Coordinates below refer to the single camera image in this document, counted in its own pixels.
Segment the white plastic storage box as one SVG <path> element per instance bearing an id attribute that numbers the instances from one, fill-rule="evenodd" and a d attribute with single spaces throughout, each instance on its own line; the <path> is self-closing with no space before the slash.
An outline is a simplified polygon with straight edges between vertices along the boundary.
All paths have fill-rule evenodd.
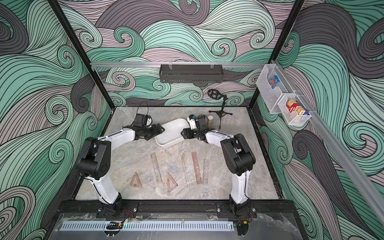
<path id="1" fill-rule="evenodd" d="M 181 135 L 181 132 L 190 126 L 185 119 L 176 119 L 163 124 L 162 127 L 165 131 L 156 136 L 155 140 L 160 147 L 168 148 L 184 141 L 185 139 Z"/>

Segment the pink tall triangle ruler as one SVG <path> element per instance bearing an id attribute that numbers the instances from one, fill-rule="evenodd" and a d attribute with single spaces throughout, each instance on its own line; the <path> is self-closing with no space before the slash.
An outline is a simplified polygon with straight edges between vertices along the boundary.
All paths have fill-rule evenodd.
<path id="1" fill-rule="evenodd" d="M 175 181 L 173 176 L 169 172 L 167 172 L 167 191 L 168 191 L 168 193 L 172 192 L 177 187 L 178 187 L 178 183 Z"/>

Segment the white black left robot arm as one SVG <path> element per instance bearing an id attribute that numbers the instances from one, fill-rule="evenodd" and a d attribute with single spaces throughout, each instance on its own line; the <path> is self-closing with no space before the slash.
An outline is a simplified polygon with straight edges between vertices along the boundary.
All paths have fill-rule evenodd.
<path id="1" fill-rule="evenodd" d="M 162 134 L 160 124 L 151 126 L 125 126 L 120 131 L 100 138 L 87 138 L 77 158 L 76 168 L 80 176 L 95 188 L 102 211 L 116 215 L 122 211 L 121 194 L 110 178 L 112 151 L 124 144 L 144 139 L 146 141 Z"/>

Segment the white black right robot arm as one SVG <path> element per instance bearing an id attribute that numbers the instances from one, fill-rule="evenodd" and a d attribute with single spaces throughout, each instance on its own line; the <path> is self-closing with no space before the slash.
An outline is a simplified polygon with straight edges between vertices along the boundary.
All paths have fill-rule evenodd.
<path id="1" fill-rule="evenodd" d="M 256 158 L 242 134 L 227 135 L 215 129 L 200 130 L 185 128 L 181 131 L 184 139 L 198 139 L 221 148 L 226 166 L 233 174 L 230 193 L 230 209 L 234 215 L 243 215 L 251 207 L 248 197 L 250 173 Z"/>

